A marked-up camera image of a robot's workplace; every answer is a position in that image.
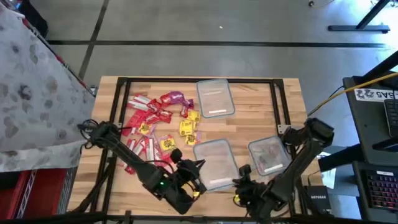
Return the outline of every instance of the purple candy wrapper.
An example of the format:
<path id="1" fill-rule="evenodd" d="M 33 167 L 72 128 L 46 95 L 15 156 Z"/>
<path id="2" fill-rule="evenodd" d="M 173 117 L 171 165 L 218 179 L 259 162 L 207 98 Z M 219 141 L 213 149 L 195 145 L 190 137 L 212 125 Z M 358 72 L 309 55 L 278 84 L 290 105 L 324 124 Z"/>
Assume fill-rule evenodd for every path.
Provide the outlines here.
<path id="1" fill-rule="evenodd" d="M 182 103 L 185 101 L 184 94 L 182 94 L 180 91 L 171 91 L 170 98 L 171 104 Z"/>

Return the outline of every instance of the desk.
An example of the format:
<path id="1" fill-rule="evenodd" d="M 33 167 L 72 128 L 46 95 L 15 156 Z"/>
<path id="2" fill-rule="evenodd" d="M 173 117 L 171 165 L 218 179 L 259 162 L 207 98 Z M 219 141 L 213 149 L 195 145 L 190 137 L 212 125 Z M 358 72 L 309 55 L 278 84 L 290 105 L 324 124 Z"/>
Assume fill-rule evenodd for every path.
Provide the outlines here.
<path id="1" fill-rule="evenodd" d="M 356 85 L 353 78 L 344 78 L 343 84 L 346 89 Z M 390 88 L 380 86 L 377 83 L 368 88 L 390 90 Z M 381 102 L 358 101 L 353 91 L 346 94 L 360 143 L 320 159 L 321 170 L 330 170 L 350 164 L 353 161 L 363 161 L 380 166 L 396 166 L 398 153 L 373 149 L 374 144 L 391 138 L 384 104 Z"/>
<path id="2" fill-rule="evenodd" d="M 97 121 L 109 120 L 109 113 L 111 111 L 117 80 L 117 77 L 103 77 L 101 79 L 92 114 L 93 119 Z M 307 117 L 307 113 L 305 111 L 299 80 L 296 78 L 288 78 L 283 79 L 283 82 L 291 123 L 293 126 L 302 126 Z M 277 134 L 270 87 L 270 85 L 264 83 L 230 83 L 230 89 L 236 108 L 235 115 L 224 119 L 202 119 L 198 125 L 198 131 L 201 132 L 202 142 L 226 138 L 232 147 L 238 167 L 251 162 L 247 149 L 248 143 L 253 140 Z M 196 84 L 192 82 L 133 82 L 131 83 L 129 96 L 140 93 L 150 98 L 159 98 L 161 95 L 175 90 L 181 91 L 188 99 L 193 98 L 195 109 L 199 110 Z M 280 117 L 283 118 L 284 115 L 278 88 L 276 88 L 276 92 L 278 93 L 277 107 Z M 122 98 L 123 93 L 121 92 L 119 102 L 122 101 Z M 121 103 L 118 105 L 116 116 L 119 116 L 120 105 Z M 174 112 L 172 122 L 170 124 L 159 123 L 156 126 L 155 135 L 160 137 L 165 134 L 172 134 L 176 140 L 177 146 L 183 152 L 183 157 L 195 159 L 192 148 L 185 147 L 183 138 L 179 137 L 177 133 L 181 120 L 179 116 L 180 107 L 180 105 L 173 105 L 167 108 Z M 124 123 L 132 116 L 133 111 L 134 110 L 131 109 L 126 110 Z M 122 136 L 121 140 L 122 142 L 126 142 L 127 138 Z M 77 207 L 86 197 L 92 186 L 94 186 L 101 151 L 102 150 L 98 148 L 83 150 L 68 205 L 69 210 Z M 307 176 L 318 170 L 318 162 L 314 160 L 302 176 L 303 181 L 306 182 Z M 310 178 L 313 185 L 322 184 L 320 173 L 312 175 Z M 246 214 L 246 210 L 233 204 L 233 192 L 234 188 L 222 192 L 206 192 L 192 205 L 192 208 L 185 216 L 243 217 Z M 103 195 L 104 187 L 99 196 L 97 210 L 101 208 Z M 300 205 L 298 200 L 295 201 L 295 208 L 296 211 L 299 212 Z M 273 213 L 272 215 L 280 214 L 286 211 L 286 209 L 287 208 L 284 208 L 280 212 Z M 165 200 L 158 201 L 145 190 L 135 175 L 129 175 L 121 167 L 116 167 L 108 215 L 124 215 L 126 210 L 131 210 L 133 215 L 179 216 Z"/>

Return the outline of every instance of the plastic container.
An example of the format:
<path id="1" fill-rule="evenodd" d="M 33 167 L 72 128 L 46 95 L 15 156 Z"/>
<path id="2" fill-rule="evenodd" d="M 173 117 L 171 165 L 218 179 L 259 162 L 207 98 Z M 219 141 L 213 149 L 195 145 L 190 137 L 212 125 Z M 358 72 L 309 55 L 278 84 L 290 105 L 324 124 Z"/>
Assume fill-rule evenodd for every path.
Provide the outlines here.
<path id="1" fill-rule="evenodd" d="M 231 147 L 226 139 L 212 140 L 193 147 L 196 160 L 206 160 L 200 178 L 208 191 L 227 189 L 239 178 Z"/>
<path id="2" fill-rule="evenodd" d="M 277 136 L 250 142 L 248 148 L 259 175 L 283 172 L 290 164 L 290 157 Z"/>
<path id="3" fill-rule="evenodd" d="M 201 114 L 204 118 L 228 116 L 235 113 L 226 79 L 205 80 L 197 83 Z"/>

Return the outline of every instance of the patterned fabric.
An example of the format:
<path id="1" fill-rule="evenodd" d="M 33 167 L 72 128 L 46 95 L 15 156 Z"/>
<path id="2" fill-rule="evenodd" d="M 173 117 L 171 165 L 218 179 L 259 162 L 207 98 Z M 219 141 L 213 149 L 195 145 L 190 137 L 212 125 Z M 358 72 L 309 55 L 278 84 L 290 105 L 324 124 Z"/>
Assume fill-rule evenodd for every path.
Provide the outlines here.
<path id="1" fill-rule="evenodd" d="M 77 166 L 94 100 L 0 3 L 0 172 Z"/>

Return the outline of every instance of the pile of snacks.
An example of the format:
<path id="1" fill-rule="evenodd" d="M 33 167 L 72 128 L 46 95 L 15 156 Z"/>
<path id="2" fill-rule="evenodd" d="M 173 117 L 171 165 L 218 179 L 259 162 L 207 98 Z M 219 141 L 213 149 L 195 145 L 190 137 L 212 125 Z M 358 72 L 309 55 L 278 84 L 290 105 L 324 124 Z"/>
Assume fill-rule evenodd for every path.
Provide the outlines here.
<path id="1" fill-rule="evenodd" d="M 127 146 L 140 157 L 146 157 L 146 161 L 152 161 L 157 166 L 166 166 L 164 162 L 171 162 L 170 153 L 178 148 L 175 139 L 171 134 L 159 138 L 155 137 L 156 123 L 169 123 L 173 113 L 166 110 L 170 105 L 181 104 L 180 116 L 185 118 L 180 123 L 180 135 L 185 138 L 187 146 L 194 146 L 200 143 L 200 133 L 196 132 L 196 126 L 200 122 L 200 113 L 194 110 L 193 99 L 186 100 L 183 93 L 171 91 L 160 97 L 160 100 L 150 99 L 142 95 L 135 95 L 128 101 L 127 107 L 136 109 L 130 120 L 122 130 L 122 135 L 140 135 L 140 140 L 128 139 Z M 121 162 L 120 166 L 129 174 L 135 171 Z"/>

